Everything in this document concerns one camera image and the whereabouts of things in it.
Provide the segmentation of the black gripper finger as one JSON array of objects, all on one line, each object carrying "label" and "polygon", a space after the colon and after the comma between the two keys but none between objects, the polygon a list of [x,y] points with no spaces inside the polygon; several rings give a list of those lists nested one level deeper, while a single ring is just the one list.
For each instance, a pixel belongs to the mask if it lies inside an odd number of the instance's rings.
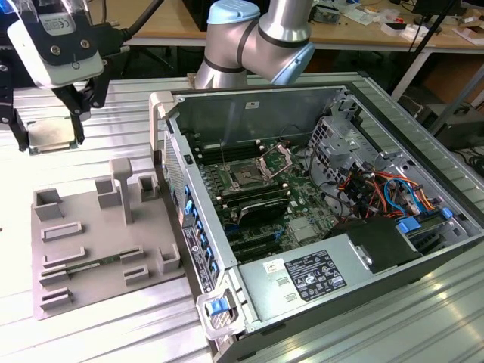
[{"label": "black gripper finger", "polygon": [[103,72],[90,78],[85,88],[78,91],[74,85],[53,88],[56,97],[63,102],[70,112],[71,124],[77,144],[85,140],[82,122],[91,117],[91,109],[100,109],[105,105],[110,83],[110,60],[103,59]]},{"label": "black gripper finger", "polygon": [[14,107],[13,68],[1,62],[1,125],[8,126],[14,135],[19,151],[29,148],[29,136],[17,109]]}]

